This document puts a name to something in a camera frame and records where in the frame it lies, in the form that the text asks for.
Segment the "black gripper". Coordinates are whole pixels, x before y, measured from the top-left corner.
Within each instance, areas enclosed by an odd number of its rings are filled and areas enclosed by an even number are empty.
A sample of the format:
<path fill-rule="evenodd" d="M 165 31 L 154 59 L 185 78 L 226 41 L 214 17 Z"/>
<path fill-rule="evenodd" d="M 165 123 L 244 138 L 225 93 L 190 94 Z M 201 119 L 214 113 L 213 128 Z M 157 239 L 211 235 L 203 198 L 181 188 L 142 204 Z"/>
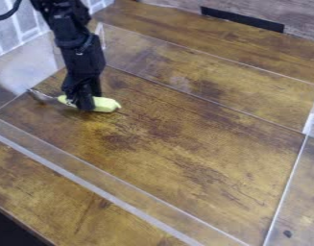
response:
<path fill-rule="evenodd" d="M 103 96 L 99 77 L 107 64 L 99 37 L 87 27 L 90 21 L 84 6 L 52 7 L 51 29 L 67 67 L 62 91 L 83 111 L 92 111 L 94 98 Z"/>

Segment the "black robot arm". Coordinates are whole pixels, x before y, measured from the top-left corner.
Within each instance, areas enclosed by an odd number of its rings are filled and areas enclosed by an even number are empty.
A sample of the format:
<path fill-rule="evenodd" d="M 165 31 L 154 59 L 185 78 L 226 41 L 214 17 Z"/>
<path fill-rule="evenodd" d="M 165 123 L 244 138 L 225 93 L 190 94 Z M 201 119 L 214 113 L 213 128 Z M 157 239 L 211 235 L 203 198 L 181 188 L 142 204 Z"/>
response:
<path fill-rule="evenodd" d="M 107 62 L 100 38 L 87 28 L 88 9 L 80 0 L 31 0 L 31 4 L 52 30 L 66 63 L 66 102 L 79 110 L 94 111 L 94 98 L 103 96 L 100 75 Z"/>

